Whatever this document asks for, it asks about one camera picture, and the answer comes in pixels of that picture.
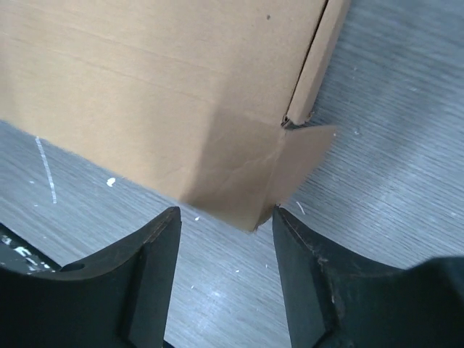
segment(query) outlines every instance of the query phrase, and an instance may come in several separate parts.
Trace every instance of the white paint speck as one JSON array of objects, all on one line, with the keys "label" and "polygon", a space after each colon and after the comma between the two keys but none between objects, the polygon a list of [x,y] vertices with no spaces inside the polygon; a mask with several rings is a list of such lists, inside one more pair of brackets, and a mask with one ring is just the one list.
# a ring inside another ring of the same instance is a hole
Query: white paint speck
[{"label": "white paint speck", "polygon": [[109,179],[107,180],[107,185],[108,185],[109,187],[113,187],[113,183],[115,183],[115,182],[116,182],[116,179],[115,179],[115,178],[109,178]]},{"label": "white paint speck", "polygon": [[306,215],[306,212],[305,212],[305,210],[303,209],[302,205],[301,205],[298,201],[297,201],[297,204],[298,204],[299,209],[302,211],[302,214],[303,214],[303,215]]},{"label": "white paint speck", "polygon": [[51,190],[51,199],[53,200],[53,204],[56,204],[57,203],[57,193],[55,191],[55,184],[53,182],[53,177],[51,176],[51,171],[50,171],[50,167],[49,167],[49,161],[46,159],[44,147],[42,146],[41,139],[38,136],[36,136],[36,143],[37,143],[38,151],[41,153],[43,166],[45,167],[45,171],[46,171],[46,176],[49,179],[50,190]]},{"label": "white paint speck", "polygon": [[29,250],[27,250],[26,248],[22,246],[19,246],[18,248],[14,248],[14,250],[22,257],[27,257],[27,256],[32,255]]}]

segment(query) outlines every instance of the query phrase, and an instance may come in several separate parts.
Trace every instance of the brown cardboard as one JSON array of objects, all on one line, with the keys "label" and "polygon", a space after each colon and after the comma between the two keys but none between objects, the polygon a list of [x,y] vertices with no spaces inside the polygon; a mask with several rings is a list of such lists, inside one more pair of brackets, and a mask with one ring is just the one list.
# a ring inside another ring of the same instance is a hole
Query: brown cardboard
[{"label": "brown cardboard", "polygon": [[0,115],[252,231],[330,146],[281,121],[310,110],[346,3],[3,0]]}]

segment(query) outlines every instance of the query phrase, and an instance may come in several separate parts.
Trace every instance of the white scratch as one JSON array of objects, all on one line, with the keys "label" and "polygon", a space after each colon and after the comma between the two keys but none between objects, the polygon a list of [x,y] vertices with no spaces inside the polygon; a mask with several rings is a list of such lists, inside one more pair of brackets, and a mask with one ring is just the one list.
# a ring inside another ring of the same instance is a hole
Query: white scratch
[{"label": "white scratch", "polygon": [[55,191],[55,184],[53,183],[53,177],[51,176],[51,171],[49,167],[49,161],[46,159],[44,147],[42,146],[41,139],[36,136],[36,143],[39,152],[41,153],[43,166],[45,167],[46,176],[49,179],[50,189],[51,189],[51,198],[53,199],[53,204],[57,203],[57,193]]},{"label": "white scratch", "polygon": [[115,182],[116,182],[116,179],[115,179],[115,178],[109,178],[109,179],[107,180],[107,185],[108,185],[109,187],[113,187],[113,183],[115,183]]},{"label": "white scratch", "polygon": [[302,211],[303,215],[306,215],[305,210],[303,209],[302,205],[297,201],[298,207]]},{"label": "white scratch", "polygon": [[26,260],[32,263],[34,266],[38,266],[37,262],[32,260],[30,257],[26,257]]}]

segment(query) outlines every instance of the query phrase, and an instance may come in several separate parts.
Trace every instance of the box seam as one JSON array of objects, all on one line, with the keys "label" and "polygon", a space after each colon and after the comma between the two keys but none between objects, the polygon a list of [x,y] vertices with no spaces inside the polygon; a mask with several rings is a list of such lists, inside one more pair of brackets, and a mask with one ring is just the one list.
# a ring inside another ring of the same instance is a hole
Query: box seam
[{"label": "box seam", "polygon": [[304,59],[303,59],[303,62],[302,62],[302,66],[300,67],[300,70],[299,70],[299,74],[298,74],[297,81],[295,82],[295,85],[294,85],[294,87],[293,87],[293,91],[291,92],[289,104],[287,105],[285,114],[284,114],[283,117],[282,117],[282,121],[281,121],[281,126],[282,126],[282,127],[286,126],[286,125],[290,122],[290,119],[287,118],[287,114],[289,113],[291,103],[293,102],[293,99],[294,99],[294,96],[295,96],[295,91],[297,90],[297,86],[298,86],[299,80],[300,80],[300,78],[302,77],[303,69],[305,68],[307,58],[308,58],[308,56],[309,56],[309,54],[310,54],[310,51],[311,51],[311,48],[312,48],[312,44],[314,43],[315,37],[316,37],[316,35],[317,35],[318,31],[319,31],[320,23],[322,22],[322,19],[323,19],[323,17],[324,17],[324,14],[326,13],[327,5],[328,5],[328,2],[329,2],[329,1],[330,1],[330,0],[325,0],[325,1],[324,1],[324,5],[323,5],[323,8],[322,8],[322,11],[320,12],[320,15],[319,15],[318,24],[316,25],[316,28],[315,28],[314,32],[312,33],[312,37],[311,37],[311,39],[310,39],[308,48],[307,48],[307,50],[306,50],[306,54],[305,54],[305,56],[304,56]]},{"label": "box seam", "polygon": [[310,119],[337,38],[349,11],[350,0],[328,0],[320,26],[304,62],[302,74],[286,113],[288,124],[304,125]]}]

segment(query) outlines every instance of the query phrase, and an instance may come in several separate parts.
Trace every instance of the gray laminate surface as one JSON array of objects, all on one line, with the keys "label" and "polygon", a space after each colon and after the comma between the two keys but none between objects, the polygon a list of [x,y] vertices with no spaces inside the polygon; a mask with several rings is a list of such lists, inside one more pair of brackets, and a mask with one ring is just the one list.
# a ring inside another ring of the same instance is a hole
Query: gray laminate surface
[{"label": "gray laminate surface", "polygon": [[[463,33],[462,0],[353,1],[313,118],[339,133],[287,204],[297,217],[390,265],[464,254]],[[113,174],[42,141],[53,204],[34,137],[5,124],[0,137],[1,221],[60,264],[175,204],[117,176],[109,187]],[[183,208],[166,337],[290,347],[270,223],[246,235]]]}]

